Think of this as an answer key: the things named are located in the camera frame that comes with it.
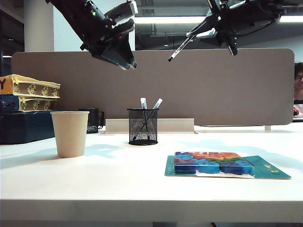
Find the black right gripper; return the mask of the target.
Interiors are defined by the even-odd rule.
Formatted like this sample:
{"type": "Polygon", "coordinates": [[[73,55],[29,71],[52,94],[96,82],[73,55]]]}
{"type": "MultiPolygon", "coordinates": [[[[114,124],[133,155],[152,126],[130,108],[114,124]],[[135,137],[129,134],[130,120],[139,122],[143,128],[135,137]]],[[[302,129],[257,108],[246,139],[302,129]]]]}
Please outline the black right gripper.
{"type": "Polygon", "coordinates": [[[187,36],[196,35],[200,42],[221,46],[223,43],[228,47],[232,56],[237,55],[238,48],[235,32],[232,31],[230,22],[230,7],[227,1],[208,0],[210,14],[197,26],[187,33],[187,36]]]}

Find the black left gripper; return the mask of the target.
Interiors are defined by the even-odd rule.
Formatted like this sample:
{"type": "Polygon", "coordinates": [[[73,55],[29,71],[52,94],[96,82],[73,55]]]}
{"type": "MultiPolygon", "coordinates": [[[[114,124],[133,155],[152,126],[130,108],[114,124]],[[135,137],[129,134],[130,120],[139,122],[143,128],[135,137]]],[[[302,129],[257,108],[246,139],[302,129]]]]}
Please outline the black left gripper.
{"type": "Polygon", "coordinates": [[[91,56],[124,70],[135,69],[137,62],[129,44],[129,33],[134,30],[134,20],[131,18],[115,27],[108,26],[89,35],[88,40],[80,46],[91,56]]]}

